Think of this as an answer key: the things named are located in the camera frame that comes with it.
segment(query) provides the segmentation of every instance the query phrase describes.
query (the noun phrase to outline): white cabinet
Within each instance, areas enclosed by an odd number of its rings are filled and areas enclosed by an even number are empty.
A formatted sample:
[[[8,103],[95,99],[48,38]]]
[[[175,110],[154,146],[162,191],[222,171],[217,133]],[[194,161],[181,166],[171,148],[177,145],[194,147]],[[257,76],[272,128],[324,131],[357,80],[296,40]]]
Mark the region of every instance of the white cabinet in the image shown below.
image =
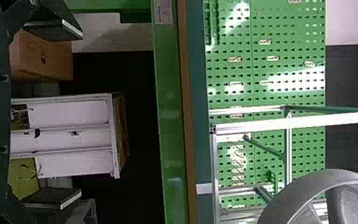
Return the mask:
[[[120,178],[120,157],[127,155],[117,150],[122,134],[117,135],[115,103],[110,93],[13,99],[12,119],[22,119],[23,125],[11,132],[10,157],[34,158],[39,178]]]

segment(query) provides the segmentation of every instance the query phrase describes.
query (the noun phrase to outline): black floor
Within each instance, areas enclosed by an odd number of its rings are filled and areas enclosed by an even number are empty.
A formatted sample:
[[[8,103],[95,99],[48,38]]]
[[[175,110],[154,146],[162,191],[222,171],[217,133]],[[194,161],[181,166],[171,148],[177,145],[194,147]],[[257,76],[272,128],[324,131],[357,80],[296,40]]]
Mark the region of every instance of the black floor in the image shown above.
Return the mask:
[[[100,223],[163,223],[153,52],[75,54],[74,69],[75,82],[60,84],[62,95],[124,93],[131,149],[119,180],[79,176],[74,186],[96,199]]]
[[[327,105],[358,106],[358,46],[327,48]],[[327,128],[328,168],[358,172],[358,124]]]

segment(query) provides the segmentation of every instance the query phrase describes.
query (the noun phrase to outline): metal wheel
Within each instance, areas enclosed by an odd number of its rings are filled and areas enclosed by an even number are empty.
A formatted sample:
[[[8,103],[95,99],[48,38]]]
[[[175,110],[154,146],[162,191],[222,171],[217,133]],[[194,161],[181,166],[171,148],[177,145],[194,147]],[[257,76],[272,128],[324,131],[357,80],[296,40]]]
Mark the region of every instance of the metal wheel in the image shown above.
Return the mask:
[[[258,224],[320,224],[311,201],[326,191],[330,224],[358,224],[358,174],[325,170],[305,175],[277,194]]]

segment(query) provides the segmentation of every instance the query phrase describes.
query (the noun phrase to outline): yellow object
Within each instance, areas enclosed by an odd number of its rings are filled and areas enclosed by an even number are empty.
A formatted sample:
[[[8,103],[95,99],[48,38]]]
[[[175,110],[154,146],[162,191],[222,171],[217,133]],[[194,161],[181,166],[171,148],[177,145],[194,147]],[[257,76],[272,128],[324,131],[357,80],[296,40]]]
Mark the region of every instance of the yellow object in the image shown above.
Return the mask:
[[[10,160],[8,184],[20,200],[39,190],[34,159]]]

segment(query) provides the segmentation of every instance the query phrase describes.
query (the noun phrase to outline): green wall panel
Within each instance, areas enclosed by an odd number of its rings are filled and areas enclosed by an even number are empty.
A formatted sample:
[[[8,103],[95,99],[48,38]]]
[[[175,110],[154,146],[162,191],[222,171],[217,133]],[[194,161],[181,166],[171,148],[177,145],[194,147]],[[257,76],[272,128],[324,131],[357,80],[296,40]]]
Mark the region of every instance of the green wall panel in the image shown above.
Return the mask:
[[[300,2],[204,1],[209,109],[325,105],[325,2]],[[314,113],[293,114],[294,117],[309,115]],[[282,112],[209,117],[214,124],[279,118],[283,118]],[[283,131],[253,133],[253,138],[284,152]],[[244,144],[234,150],[227,146],[228,143],[218,146],[222,188],[265,183],[269,181],[268,172],[272,172],[282,189],[282,161],[257,147]],[[241,165],[246,169],[241,169],[243,178],[234,181],[235,175],[230,170],[238,169],[235,162],[238,159],[242,159]],[[324,128],[294,130],[294,179],[324,169],[324,163]],[[264,204],[258,197],[224,198],[221,203],[225,208]]]

